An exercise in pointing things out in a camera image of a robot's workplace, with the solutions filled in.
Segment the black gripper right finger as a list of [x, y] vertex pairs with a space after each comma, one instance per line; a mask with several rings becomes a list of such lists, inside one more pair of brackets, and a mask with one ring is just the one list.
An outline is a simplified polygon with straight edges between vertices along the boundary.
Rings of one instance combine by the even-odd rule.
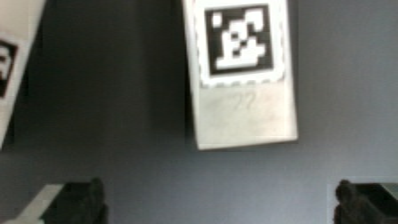
[[334, 224], [398, 224], [398, 183], [339, 182]]

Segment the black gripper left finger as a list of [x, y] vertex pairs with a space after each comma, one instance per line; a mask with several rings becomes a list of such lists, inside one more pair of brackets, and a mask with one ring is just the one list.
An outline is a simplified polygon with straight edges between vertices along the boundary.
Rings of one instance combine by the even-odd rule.
[[68, 182], [41, 215], [44, 224], [108, 224], [105, 185], [100, 178]]

